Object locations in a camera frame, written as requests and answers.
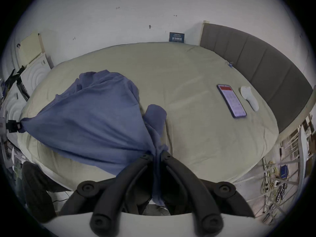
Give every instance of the white wall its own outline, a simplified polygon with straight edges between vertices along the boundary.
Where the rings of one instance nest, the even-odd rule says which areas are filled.
[[[185,33],[186,43],[198,45],[203,20],[268,42],[316,84],[313,51],[281,0],[35,0],[8,42],[2,76],[17,66],[15,46],[34,30],[57,65],[112,45],[168,41],[169,32]]]

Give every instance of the smartphone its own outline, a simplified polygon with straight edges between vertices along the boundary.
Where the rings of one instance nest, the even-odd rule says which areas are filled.
[[[231,86],[225,85],[225,84],[218,84],[217,88],[219,92],[221,93],[221,95],[223,96],[234,118],[242,118],[242,117],[247,116],[245,109],[241,105],[238,97],[236,96]]]

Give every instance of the blue box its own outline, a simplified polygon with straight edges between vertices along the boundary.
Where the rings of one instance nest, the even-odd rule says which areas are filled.
[[[286,179],[289,175],[289,168],[287,165],[281,166],[280,177],[281,179]]]
[[[184,34],[180,34],[180,33],[169,33],[169,42],[180,42],[180,43],[184,43]]]

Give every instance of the beige bedsheet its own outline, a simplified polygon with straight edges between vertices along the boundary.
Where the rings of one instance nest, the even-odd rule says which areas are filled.
[[[81,73],[104,69],[135,83],[143,110],[149,104],[166,110],[168,136],[165,131],[163,141],[199,178],[236,180],[270,151],[278,137],[277,121],[259,93],[252,88],[258,112],[241,97],[239,88],[251,86],[241,73],[214,52],[182,43],[119,45],[63,62],[37,86],[22,117],[35,116]],[[233,88],[246,118],[232,117],[217,84]],[[18,143],[47,175],[68,188],[75,189],[84,180],[113,177],[95,166],[60,156],[28,133],[19,134]]]

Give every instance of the black clamp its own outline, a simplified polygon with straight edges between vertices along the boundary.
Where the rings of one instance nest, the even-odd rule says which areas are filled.
[[[17,132],[21,128],[21,123],[15,120],[8,120],[8,122],[6,123],[6,129],[8,129],[9,132]]]

